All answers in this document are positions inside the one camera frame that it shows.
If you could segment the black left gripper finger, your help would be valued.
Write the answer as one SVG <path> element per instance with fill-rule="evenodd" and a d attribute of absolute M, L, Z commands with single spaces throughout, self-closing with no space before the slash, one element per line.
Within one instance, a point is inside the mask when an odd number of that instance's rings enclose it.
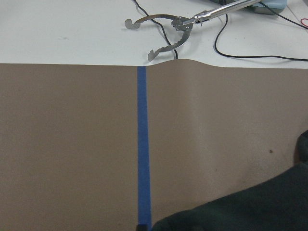
<path fill-rule="evenodd" d="M 147 224 L 138 224 L 136 226 L 136 231 L 147 231 Z"/>

